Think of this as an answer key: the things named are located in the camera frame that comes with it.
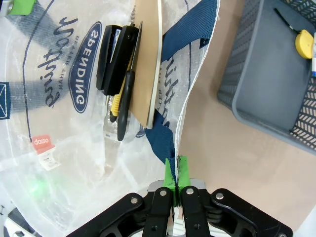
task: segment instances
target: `blue logo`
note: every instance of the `blue logo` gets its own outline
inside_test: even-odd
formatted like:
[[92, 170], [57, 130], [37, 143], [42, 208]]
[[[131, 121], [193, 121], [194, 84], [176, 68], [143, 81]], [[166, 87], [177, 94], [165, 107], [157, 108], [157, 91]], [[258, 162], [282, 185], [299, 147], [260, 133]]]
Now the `blue logo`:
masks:
[[0, 82], [0, 120], [9, 119], [11, 112], [10, 87], [8, 82]]
[[70, 94], [76, 111], [81, 114], [85, 111], [88, 104], [91, 76], [101, 31], [102, 25], [100, 22], [95, 23], [91, 27], [83, 39], [69, 72]]

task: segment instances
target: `plastic basket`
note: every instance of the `plastic basket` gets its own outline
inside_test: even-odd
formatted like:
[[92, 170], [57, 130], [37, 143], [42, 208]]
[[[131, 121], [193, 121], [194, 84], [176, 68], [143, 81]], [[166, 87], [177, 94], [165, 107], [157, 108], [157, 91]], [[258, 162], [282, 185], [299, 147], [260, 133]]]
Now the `plastic basket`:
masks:
[[312, 0], [246, 0], [218, 99], [241, 122], [316, 154], [316, 80], [294, 28], [316, 32]]

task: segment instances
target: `black scissors handle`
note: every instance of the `black scissors handle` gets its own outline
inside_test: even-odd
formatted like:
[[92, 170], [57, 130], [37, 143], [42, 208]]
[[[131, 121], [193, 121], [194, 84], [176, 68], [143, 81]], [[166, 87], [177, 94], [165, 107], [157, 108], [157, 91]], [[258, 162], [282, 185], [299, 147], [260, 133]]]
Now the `black scissors handle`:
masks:
[[124, 139], [127, 127], [128, 110], [130, 105], [130, 100], [132, 98], [132, 91], [135, 82], [135, 72], [128, 71], [126, 73], [125, 86], [122, 95], [121, 106], [118, 115], [118, 140], [122, 141]]

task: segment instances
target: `clear plastic bag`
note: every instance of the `clear plastic bag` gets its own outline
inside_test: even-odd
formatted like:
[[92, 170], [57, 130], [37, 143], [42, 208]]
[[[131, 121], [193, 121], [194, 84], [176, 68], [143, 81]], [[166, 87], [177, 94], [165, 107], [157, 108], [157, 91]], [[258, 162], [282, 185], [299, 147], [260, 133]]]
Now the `clear plastic bag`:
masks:
[[[198, 2], [163, 0], [163, 33]], [[107, 137], [106, 97], [95, 87], [104, 28], [129, 24], [134, 4], [39, 0], [30, 16], [0, 18], [0, 105], [6, 116], [0, 116], [0, 180], [45, 237], [65, 236], [164, 177], [164, 164], [133, 115], [123, 142]], [[161, 65], [162, 75], [172, 64], [174, 78], [182, 78], [165, 117], [176, 152], [186, 101], [207, 50], [192, 42]], [[158, 90], [156, 109], [163, 114], [168, 88], [159, 84]]]

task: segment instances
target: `beige floor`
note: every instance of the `beige floor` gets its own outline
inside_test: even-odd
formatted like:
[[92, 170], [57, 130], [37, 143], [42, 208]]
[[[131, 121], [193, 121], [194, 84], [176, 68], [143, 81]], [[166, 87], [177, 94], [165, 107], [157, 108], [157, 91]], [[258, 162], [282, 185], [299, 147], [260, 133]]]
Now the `beige floor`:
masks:
[[244, 0], [221, 0], [207, 59], [188, 102], [180, 154], [209, 192], [227, 188], [294, 231], [316, 205], [316, 157], [238, 122], [216, 92]]

